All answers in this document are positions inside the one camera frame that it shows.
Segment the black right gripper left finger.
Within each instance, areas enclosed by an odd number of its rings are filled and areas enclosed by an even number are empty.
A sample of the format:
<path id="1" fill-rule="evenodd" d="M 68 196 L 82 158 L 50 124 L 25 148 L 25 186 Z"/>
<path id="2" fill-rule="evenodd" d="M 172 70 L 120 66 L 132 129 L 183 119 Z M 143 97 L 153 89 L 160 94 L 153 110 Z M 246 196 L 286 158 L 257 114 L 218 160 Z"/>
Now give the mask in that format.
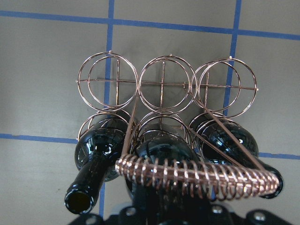
<path id="1" fill-rule="evenodd" d="M 104 225 L 103 218 L 94 213 L 82 214 L 72 220 L 68 225 Z"/>

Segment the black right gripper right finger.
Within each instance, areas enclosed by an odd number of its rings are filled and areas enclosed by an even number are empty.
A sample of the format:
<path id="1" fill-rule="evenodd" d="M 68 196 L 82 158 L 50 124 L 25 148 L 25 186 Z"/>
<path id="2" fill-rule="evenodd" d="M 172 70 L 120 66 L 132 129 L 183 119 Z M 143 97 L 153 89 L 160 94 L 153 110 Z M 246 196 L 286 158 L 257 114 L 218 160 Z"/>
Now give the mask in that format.
<path id="1" fill-rule="evenodd" d="M 246 214 L 246 225 L 285 225 L 286 221 L 266 210 L 252 210 Z"/>

